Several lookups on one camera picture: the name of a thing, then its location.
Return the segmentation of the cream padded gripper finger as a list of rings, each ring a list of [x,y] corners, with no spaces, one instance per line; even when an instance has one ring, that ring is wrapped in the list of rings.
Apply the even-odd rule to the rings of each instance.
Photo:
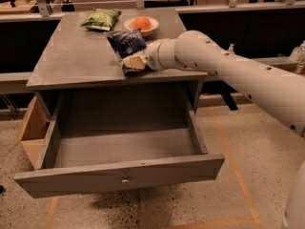
[[[147,64],[143,53],[136,53],[123,59],[123,65],[128,69],[144,70]]]

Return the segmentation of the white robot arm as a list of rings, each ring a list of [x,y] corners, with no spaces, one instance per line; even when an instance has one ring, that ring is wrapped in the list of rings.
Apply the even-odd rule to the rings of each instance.
[[[200,31],[158,39],[128,50],[122,66],[131,71],[178,69],[217,76],[299,136],[305,135],[305,77],[239,56]]]

